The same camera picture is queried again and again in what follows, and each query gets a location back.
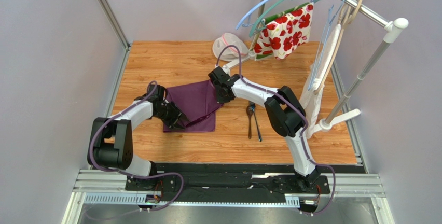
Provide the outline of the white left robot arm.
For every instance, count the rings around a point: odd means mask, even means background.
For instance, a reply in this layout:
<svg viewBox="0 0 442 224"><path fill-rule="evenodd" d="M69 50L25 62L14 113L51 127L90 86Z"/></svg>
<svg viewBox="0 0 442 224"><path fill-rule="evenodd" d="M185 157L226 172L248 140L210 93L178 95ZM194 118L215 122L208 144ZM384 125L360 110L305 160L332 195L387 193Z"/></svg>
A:
<svg viewBox="0 0 442 224"><path fill-rule="evenodd" d="M97 117L92 124L87 160L105 172L117 172L137 179L157 178L154 162L140 158L133 151L132 132L143 121L157 118L171 130L183 130L187 116L176 103L167 100L165 87L152 81L146 93L110 117Z"/></svg>

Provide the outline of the purple cloth napkin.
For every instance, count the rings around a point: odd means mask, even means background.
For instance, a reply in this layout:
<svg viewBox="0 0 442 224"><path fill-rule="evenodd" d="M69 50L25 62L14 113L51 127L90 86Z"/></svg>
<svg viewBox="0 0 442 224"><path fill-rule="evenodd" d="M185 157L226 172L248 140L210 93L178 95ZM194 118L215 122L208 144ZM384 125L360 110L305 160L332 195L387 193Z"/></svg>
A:
<svg viewBox="0 0 442 224"><path fill-rule="evenodd" d="M187 117L180 120L183 130L163 125L163 132L205 133L216 128L216 111L223 107L216 100L215 88L210 80L169 87L167 100L174 102Z"/></svg>

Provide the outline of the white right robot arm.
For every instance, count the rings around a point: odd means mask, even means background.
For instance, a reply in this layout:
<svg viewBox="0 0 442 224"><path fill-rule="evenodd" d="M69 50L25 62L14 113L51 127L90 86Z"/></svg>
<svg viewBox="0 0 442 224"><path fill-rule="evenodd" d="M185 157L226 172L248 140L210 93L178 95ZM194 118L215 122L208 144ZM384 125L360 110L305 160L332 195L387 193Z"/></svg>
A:
<svg viewBox="0 0 442 224"><path fill-rule="evenodd" d="M239 74L230 76L221 67L213 69L209 79L219 103L239 98L264 107L273 130L287 142L296 174L308 187L316 182L320 173L307 142L306 112L289 87L265 87Z"/></svg>

